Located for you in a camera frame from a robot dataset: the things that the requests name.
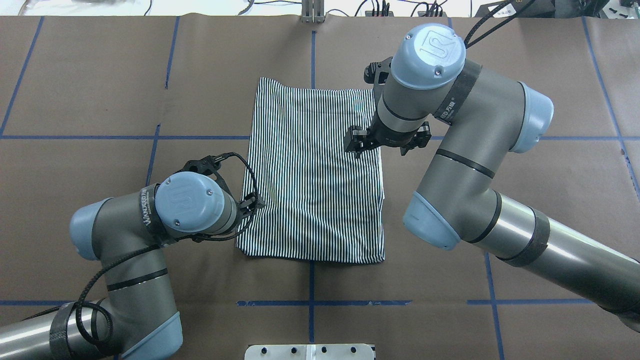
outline gray robot arm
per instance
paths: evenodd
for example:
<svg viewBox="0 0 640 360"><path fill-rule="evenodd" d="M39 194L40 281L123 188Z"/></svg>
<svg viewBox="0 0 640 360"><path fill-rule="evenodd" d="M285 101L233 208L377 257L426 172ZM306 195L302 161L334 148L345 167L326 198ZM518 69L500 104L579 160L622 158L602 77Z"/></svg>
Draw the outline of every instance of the gray robot arm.
<svg viewBox="0 0 640 360"><path fill-rule="evenodd" d="M203 169L208 158L214 167ZM144 252L105 273L109 296L98 305L112 324L95 309L81 309L84 328L102 340L93 344L76 325L76 303L65 304L53 313L0 328L0 358L101 359L121 354L128 360L160 360L177 351L182 345L180 314L161 248L182 238L201 241L222 235L226 237L211 240L226 240L252 209L262 206L257 191L236 203L216 172L219 161L190 161L185 171L162 184L78 210L70 233L85 259L99 259L105 268ZM215 173L217 181L203 173Z"/></svg>
<svg viewBox="0 0 640 360"><path fill-rule="evenodd" d="M507 152L529 150L547 130L551 100L467 60L461 38L439 24L409 31L382 89L370 128L349 129L347 151L386 145L404 154L425 145L428 114L450 125L404 215L413 234L446 250L473 243L640 332L638 261L490 188Z"/></svg>

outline ur logo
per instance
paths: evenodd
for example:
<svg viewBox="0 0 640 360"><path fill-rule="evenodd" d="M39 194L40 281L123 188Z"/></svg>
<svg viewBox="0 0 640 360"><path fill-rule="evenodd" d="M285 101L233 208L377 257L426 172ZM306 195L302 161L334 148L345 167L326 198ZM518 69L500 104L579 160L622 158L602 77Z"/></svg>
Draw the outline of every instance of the ur logo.
<svg viewBox="0 0 640 360"><path fill-rule="evenodd" d="M426 51L433 56L437 56L441 59L445 59L449 56L449 53L456 46L456 42L453 38L447 37L443 34L435 31L429 31L427 37L422 43L421 51Z"/></svg>
<svg viewBox="0 0 640 360"><path fill-rule="evenodd" d="M184 214L193 211L193 189L188 186L180 186L171 189L169 201L176 214Z"/></svg>

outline light blue joint cap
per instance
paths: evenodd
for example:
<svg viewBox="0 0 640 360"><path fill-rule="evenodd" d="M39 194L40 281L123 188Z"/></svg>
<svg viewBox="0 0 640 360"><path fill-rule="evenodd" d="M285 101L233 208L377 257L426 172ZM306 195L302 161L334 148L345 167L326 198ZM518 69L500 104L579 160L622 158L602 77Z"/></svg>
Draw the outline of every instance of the light blue joint cap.
<svg viewBox="0 0 640 360"><path fill-rule="evenodd" d="M453 29L423 24L404 37L391 63L391 74L414 90L439 88L455 79L465 66L467 48Z"/></svg>
<svg viewBox="0 0 640 360"><path fill-rule="evenodd" d="M453 250L460 237L440 213L417 192L404 213L404 226L424 241L444 250Z"/></svg>
<svg viewBox="0 0 640 360"><path fill-rule="evenodd" d="M102 205L110 199L113 198L108 197L107 199L78 209L69 222L71 241L76 246L77 253L87 260L98 260L98 257L93 252L93 223Z"/></svg>
<svg viewBox="0 0 640 360"><path fill-rule="evenodd" d="M165 360L181 346L182 324L178 312L122 354L122 359Z"/></svg>
<svg viewBox="0 0 640 360"><path fill-rule="evenodd" d="M220 219L225 196L208 176L184 171L168 177L156 192L156 211L164 225L183 233L199 233Z"/></svg>
<svg viewBox="0 0 640 360"><path fill-rule="evenodd" d="M554 116L554 103L543 94L520 83L524 89L525 105L522 128L516 144L509 150L519 154L531 150L547 132Z"/></svg>

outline striped cloth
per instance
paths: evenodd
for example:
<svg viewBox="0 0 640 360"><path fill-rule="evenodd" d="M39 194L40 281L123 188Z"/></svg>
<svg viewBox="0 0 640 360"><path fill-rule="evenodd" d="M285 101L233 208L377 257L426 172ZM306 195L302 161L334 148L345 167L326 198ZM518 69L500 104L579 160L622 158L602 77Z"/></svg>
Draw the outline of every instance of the striped cloth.
<svg viewBox="0 0 640 360"><path fill-rule="evenodd" d="M248 162L266 207L236 241L249 256L379 263L382 231L380 150L354 159L342 139L367 127L372 90L289 88L262 78ZM244 175L244 193L252 191Z"/></svg>

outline cable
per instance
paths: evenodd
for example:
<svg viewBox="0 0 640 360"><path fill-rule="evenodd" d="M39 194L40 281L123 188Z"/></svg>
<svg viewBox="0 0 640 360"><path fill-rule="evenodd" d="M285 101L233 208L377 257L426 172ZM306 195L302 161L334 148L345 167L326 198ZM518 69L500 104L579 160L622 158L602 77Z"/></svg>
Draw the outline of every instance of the cable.
<svg viewBox="0 0 640 360"><path fill-rule="evenodd" d="M421 3L418 3L418 5L415 6L415 8L413 8L413 11L411 12L410 17L413 17L413 14L415 13L416 10L418 10L418 6L425 4L427 6L427 11L429 11L429 4L425 3L424 1Z"/></svg>
<svg viewBox="0 0 640 360"><path fill-rule="evenodd" d="M330 12L341 12L341 13L343 13L344 15L346 15L346 17L349 17L349 15L347 15L347 13L346 13L346 12L343 12L343 11L342 11L342 10L340 10L340 9L331 9L331 10L327 11L326 13L330 13Z"/></svg>
<svg viewBox="0 0 640 360"><path fill-rule="evenodd" d="M249 163L246 162L246 160L238 153L236 152L227 152L226 153L229 156L235 156L238 159L240 159L240 161L242 161L242 163L244 164L244 166L246 167L247 171L249 172L249 175L251 176L251 181L253 183L253 192L255 193L256 197L260 197L259 195L259 191L258 191L258 180L256 180L255 178L255 172L253 172L253 169L251 168L251 166L249 166ZM231 236L225 236L222 238L217 238L214 235L209 235L209 236L187 236L186 238L192 238L193 240L204 240L204 241L225 241L225 240L231 240L233 238L238 237L238 235L242 234L243 232L245 232L248 228L249 225L251 225L251 223L253 222L253 216L255 215L255 210L252 211L249 214L249 220L247 220L246 224L244 225L244 227L241 230L236 231L235 234L231 235Z"/></svg>
<svg viewBox="0 0 640 360"><path fill-rule="evenodd" d="M151 5L154 3L154 0L149 0L149 8L145 11L145 14L142 16L147 16L147 14L149 13L149 10L151 10Z"/></svg>
<svg viewBox="0 0 640 360"><path fill-rule="evenodd" d="M517 18L522 12L524 12L528 7L530 7L531 5L533 5L533 3L535 2L535 0L529 0L528 3L526 3L523 7L521 7L515 14L509 16L507 19L505 19L504 21L500 22L499 24L497 24L496 26L492 27L491 29L489 29L487 32L485 32L484 34L480 35L477 39L475 39L472 42L468 42L471 37L473 36L473 34L478 30L478 28L480 27L480 25L482 25L485 21L487 21L490 17L492 17L493 15L495 15L497 12L499 12L503 7L513 3L515 0L509 0L503 4L498 5L498 7L496 7L495 9L493 9L492 11L490 11L488 14L486 14L482 19L480 19L480 21L478 21L478 23L476 25L474 25L474 27L471 29L471 31L469 31L469 34L467 34L467 37L465 38L465 46L467 47L467 49L469 47L472 47L473 45L477 44L478 41L486 38L488 35L490 35L491 33L493 33L494 31L498 30L499 28L503 27L504 25L506 25L509 21Z"/></svg>
<svg viewBox="0 0 640 360"><path fill-rule="evenodd" d="M106 273L107 271L113 269L114 267L124 263L127 260L135 258L136 256L139 256L139 255L142 255L142 254L145 254L147 252L150 252L150 251L153 251L153 250L157 250L157 249L160 249L160 246L152 245L152 246L149 246L149 247L145 247L144 249L136 250L134 252L131 252L131 253L123 256L122 258L114 261L113 263L109 264L108 266L105 266L102 270L98 271L97 274L95 274L95 276L93 276L93 279L91 279L91 281L89 281L89 283L84 287L84 290L80 294L80 297L78 298L78 301L74 305L76 307L76 326L78 328L78 331L80 332L80 335L82 335L82 337L88 343L91 343L93 345L98 345L98 346L99 345L107 345L107 343L109 342L109 340L111 339L111 337L113 335L113 320L111 319L111 315L109 314L109 312L106 311L102 306L98 306L98 305L93 304L91 302L85 302L84 301L86 299L87 294L89 294L89 291L93 287L93 285L95 285L95 283L98 281L98 279L100 279L100 277L104 275L104 273ZM107 321L107 329L108 329L107 337L104 340L100 340L97 337L94 337L93 335L89 334L89 332L87 332L87 330L84 328L84 324L82 322L82 308L83 307L92 308L94 310L99 311L102 315L104 315L104 318Z"/></svg>
<svg viewBox="0 0 640 360"><path fill-rule="evenodd" d="M249 9L253 6L253 3L255 2L255 0L249 0L249 3L247 4L246 8L244 8L244 10L242 10L241 12L238 13L238 16L246 13L247 11L249 11Z"/></svg>
<svg viewBox="0 0 640 360"><path fill-rule="evenodd" d="M358 10L356 10L356 14L354 15L354 17L358 16L358 13L360 12L362 5L364 5L367 1L368 0L362 0L362 2L360 3L360 6L358 6Z"/></svg>

